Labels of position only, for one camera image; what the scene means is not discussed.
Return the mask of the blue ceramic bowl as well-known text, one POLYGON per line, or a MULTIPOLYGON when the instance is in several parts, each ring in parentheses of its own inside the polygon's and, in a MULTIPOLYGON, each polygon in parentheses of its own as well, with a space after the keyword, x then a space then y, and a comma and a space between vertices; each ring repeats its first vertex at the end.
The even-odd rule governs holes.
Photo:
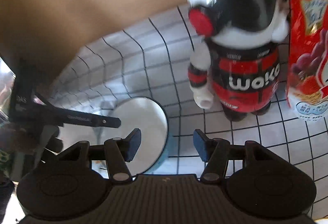
POLYGON ((110 116, 119 118, 121 126, 118 129, 102 128, 97 143, 125 138, 133 129, 139 128, 141 144, 127 167, 132 176, 155 172, 168 158, 172 146, 169 121, 161 105, 147 97, 135 97, 119 103, 110 116))

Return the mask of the red white robot figurine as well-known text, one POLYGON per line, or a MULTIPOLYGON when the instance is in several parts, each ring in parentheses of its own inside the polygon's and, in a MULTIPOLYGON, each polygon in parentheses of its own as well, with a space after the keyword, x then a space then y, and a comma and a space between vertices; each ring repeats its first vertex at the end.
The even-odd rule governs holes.
POLYGON ((287 0, 187 0, 201 43, 188 66, 195 103, 218 99, 230 121, 265 114, 277 90, 278 45, 288 35, 287 0))

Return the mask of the white checkered tablecloth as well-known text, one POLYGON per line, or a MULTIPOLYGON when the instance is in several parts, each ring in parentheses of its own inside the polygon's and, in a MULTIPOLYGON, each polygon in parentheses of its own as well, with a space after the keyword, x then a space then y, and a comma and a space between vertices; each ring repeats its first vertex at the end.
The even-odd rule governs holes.
POLYGON ((172 149, 158 174, 197 174, 205 167, 192 143, 195 129, 241 145, 254 140, 308 174, 317 197, 314 219, 327 217, 327 120, 303 121, 288 107, 285 95, 289 42, 279 45, 279 85, 265 115, 230 122, 220 103, 200 109, 189 88, 190 54, 201 41, 180 6, 80 49, 51 88, 58 107, 105 115, 132 97, 160 103, 169 118, 172 149))

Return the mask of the red cereal bag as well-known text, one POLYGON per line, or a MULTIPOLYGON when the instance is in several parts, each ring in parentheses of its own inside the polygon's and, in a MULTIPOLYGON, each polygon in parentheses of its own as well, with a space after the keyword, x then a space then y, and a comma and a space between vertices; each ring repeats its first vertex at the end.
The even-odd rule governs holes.
POLYGON ((287 102, 300 119, 327 116, 327 0, 290 0, 287 102))

